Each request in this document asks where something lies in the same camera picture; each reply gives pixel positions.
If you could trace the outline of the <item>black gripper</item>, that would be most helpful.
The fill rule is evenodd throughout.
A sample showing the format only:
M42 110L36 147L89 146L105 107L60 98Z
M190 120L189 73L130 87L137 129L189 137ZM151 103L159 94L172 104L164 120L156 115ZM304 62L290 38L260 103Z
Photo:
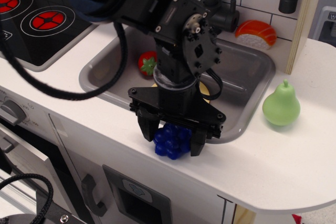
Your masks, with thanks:
M154 139L160 121L192 130L191 156L199 156L206 139L220 138L226 116L203 100L196 84L182 90L136 87L128 90L130 110L138 117L144 138Z

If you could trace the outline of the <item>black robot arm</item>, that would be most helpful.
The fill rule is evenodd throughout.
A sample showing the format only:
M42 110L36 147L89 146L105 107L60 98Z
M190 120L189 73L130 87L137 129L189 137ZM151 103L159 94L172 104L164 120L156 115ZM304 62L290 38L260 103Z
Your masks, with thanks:
M130 109L143 136L151 141L161 121L192 131L189 146L197 156L206 140L220 138L225 115L201 93L199 80L220 63L221 49L197 0L70 0L79 15L92 23L114 22L152 36L157 65L154 88L131 88Z

